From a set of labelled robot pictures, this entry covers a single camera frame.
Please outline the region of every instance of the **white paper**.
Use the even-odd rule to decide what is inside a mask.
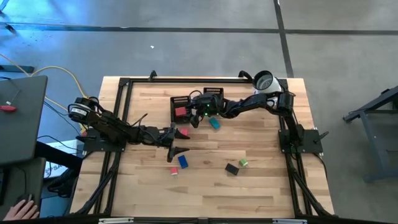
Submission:
[[[64,145],[74,148],[77,148],[77,140],[70,140],[70,141],[63,141],[62,142]],[[69,153],[69,154],[73,154],[76,155],[76,150],[74,149],[69,149],[65,146],[63,146],[62,144],[60,144],[59,142],[53,142],[53,143],[47,143],[47,145],[52,146],[58,150],[61,150],[63,152]],[[58,177],[60,176],[62,173],[64,173],[68,168],[55,164],[55,163],[51,163],[51,172],[50,172],[50,162],[46,162],[45,163],[45,170],[44,170],[44,178],[51,178],[51,177]]]

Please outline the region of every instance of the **green block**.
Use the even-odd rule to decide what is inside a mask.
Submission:
[[[246,167],[248,165],[248,161],[246,159],[241,159],[239,161],[239,165],[241,165],[243,167]]]

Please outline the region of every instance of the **blue block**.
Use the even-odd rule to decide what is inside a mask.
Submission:
[[[178,161],[180,162],[180,166],[182,169],[188,167],[187,159],[185,158],[185,156],[179,156]]]
[[[216,118],[210,118],[209,122],[210,122],[210,124],[212,125],[212,127],[214,129],[219,129],[220,128],[220,124],[219,124],[219,122],[217,121]]]

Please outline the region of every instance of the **wooden table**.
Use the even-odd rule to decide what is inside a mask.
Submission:
[[[119,78],[104,77],[99,93],[100,104],[110,111],[114,107]],[[312,128],[304,80],[290,78],[288,84],[289,90],[297,95],[294,110],[299,123],[304,128]],[[143,125],[167,127],[170,125],[170,97],[202,91],[205,86],[223,87],[224,97],[231,100],[253,93],[249,84],[135,83],[127,121],[133,123],[148,113]],[[210,126],[208,118],[197,129],[177,125],[189,127],[191,137],[191,140],[175,140],[176,146],[191,149],[183,153],[189,167],[179,169],[177,176],[170,175],[170,168],[180,168],[178,159],[166,162],[167,150],[142,144],[128,145],[119,167],[112,216],[293,217],[286,161],[277,137],[277,116],[256,109],[241,113],[235,119],[220,118],[219,122],[221,128],[217,131]],[[97,187],[103,157],[103,152],[96,152],[83,161],[71,212],[81,208]],[[249,167],[240,169],[238,176],[227,174],[224,170],[227,163],[238,166],[242,158],[248,160]],[[303,154],[303,164],[308,187],[325,209],[333,213],[321,162],[312,154]],[[298,191],[300,208],[304,211],[302,194]],[[103,208],[108,189],[104,192]]]

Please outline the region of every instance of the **small cube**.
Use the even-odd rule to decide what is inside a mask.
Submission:
[[[248,165],[248,161],[246,159],[241,159],[239,161],[239,165],[241,165],[243,167],[246,167]]]
[[[219,124],[219,122],[217,121],[216,118],[210,118],[209,122],[210,122],[210,124],[212,125],[212,127],[214,129],[219,129],[220,128],[220,124]]]
[[[177,175],[177,174],[178,174],[178,170],[177,170],[176,167],[172,167],[172,168],[170,169],[170,172],[172,173],[172,175]]]
[[[185,109],[185,107],[175,109],[175,116],[183,116],[183,115],[186,115],[186,113],[187,113],[187,109]]]
[[[181,132],[181,134],[188,136],[188,128],[179,128],[178,130]]]
[[[239,172],[239,168],[235,167],[232,164],[227,164],[225,167],[225,170],[227,170],[228,172],[232,173],[233,175],[237,175]]]
[[[178,157],[178,161],[180,162],[180,166],[181,166],[182,169],[188,167],[188,163],[187,163],[187,160],[186,160],[186,158],[185,158],[184,155],[179,156],[179,157]]]

